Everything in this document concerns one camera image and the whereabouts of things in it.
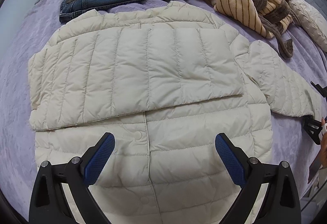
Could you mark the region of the person's right hand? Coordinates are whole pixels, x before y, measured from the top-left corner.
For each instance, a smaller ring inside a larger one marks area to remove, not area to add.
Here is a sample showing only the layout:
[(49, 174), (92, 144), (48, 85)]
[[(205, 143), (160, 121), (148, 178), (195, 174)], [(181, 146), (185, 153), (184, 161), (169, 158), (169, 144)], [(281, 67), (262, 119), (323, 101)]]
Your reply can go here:
[(321, 119), (321, 127), (320, 151), (309, 168), (308, 182), (311, 182), (317, 173), (320, 181), (326, 180), (326, 120), (324, 118)]

